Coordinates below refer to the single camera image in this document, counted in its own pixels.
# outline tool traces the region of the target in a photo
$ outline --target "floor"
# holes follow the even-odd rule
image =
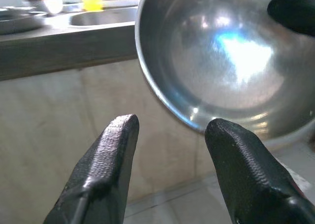
[[[315,203],[315,153],[298,144],[274,153]],[[231,224],[215,174],[131,203],[124,224]]]

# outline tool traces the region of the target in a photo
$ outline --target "metal bowl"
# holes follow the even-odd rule
[[[179,119],[225,118],[270,140],[313,128],[315,41],[267,14],[271,0],[141,0],[142,70]]]

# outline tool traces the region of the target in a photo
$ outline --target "stainless steel sink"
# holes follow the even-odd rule
[[[99,26],[133,22],[136,19],[137,7],[108,9],[98,12],[85,12],[70,18],[72,26]]]

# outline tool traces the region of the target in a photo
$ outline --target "yellow object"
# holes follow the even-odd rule
[[[86,11],[102,11],[103,2],[102,0],[82,0],[83,8]]]

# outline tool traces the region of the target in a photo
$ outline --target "countertop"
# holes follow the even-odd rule
[[[135,59],[134,22],[74,27],[73,14],[37,30],[0,35],[0,80]]]

